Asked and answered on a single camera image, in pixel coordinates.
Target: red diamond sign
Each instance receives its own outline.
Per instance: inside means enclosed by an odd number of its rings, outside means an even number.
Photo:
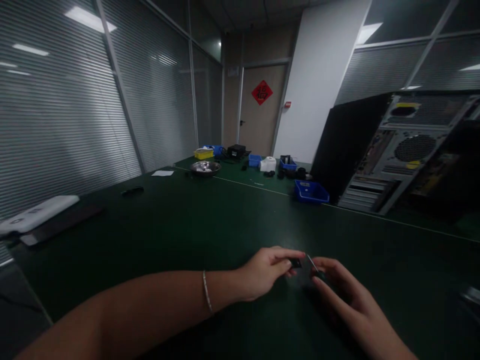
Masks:
[[[262,80],[258,86],[251,92],[258,105],[262,105],[274,92],[270,86]]]

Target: metal bowl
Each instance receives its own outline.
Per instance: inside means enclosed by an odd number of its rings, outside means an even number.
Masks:
[[[218,162],[213,161],[199,161],[190,165],[192,173],[204,178],[215,176],[221,168]]]

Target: silver bracelet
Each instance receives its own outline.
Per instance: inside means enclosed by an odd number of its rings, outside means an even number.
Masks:
[[[205,270],[203,270],[203,288],[205,289],[206,303],[210,309],[210,313],[213,315],[214,310],[212,309],[212,304],[210,303],[209,290],[207,289],[207,278],[205,277]]]

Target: yellow label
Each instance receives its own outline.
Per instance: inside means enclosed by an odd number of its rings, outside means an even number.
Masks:
[[[406,168],[407,169],[416,169],[420,166],[420,161],[418,160],[414,160],[414,161],[410,161],[407,165],[406,165]]]
[[[421,104],[416,102],[397,102],[397,108],[418,108]]]

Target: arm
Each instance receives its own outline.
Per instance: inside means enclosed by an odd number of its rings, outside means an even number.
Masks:
[[[290,258],[300,251],[263,248],[244,266],[209,271],[214,312],[266,294],[275,280],[294,275]],[[210,317],[201,271],[145,275],[85,301],[19,356],[22,359],[131,359]]]
[[[328,280],[348,294],[343,301],[327,284],[314,276],[318,291],[338,313],[362,349],[374,360],[416,360],[385,317],[372,294],[340,262],[326,257],[312,259]]]

